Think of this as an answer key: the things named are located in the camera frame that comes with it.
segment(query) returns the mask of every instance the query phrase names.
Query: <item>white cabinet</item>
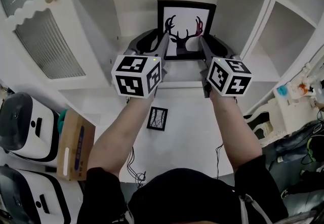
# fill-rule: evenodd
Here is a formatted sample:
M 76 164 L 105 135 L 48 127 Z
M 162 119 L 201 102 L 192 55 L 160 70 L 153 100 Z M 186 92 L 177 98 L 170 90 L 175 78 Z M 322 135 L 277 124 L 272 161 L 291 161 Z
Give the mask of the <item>white cabinet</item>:
M 12 0 L 7 8 L 1 1 L 11 12 L 7 18 L 0 9 L 0 29 L 26 65 L 83 116 L 106 125 L 125 105 L 110 82 L 114 60 L 133 38 L 157 28 L 157 0 Z M 184 1 L 217 5 L 211 34 L 255 75 L 238 100 L 243 113 L 290 80 L 324 44 L 324 0 Z M 166 70 L 157 99 L 203 99 L 197 61 L 168 61 Z

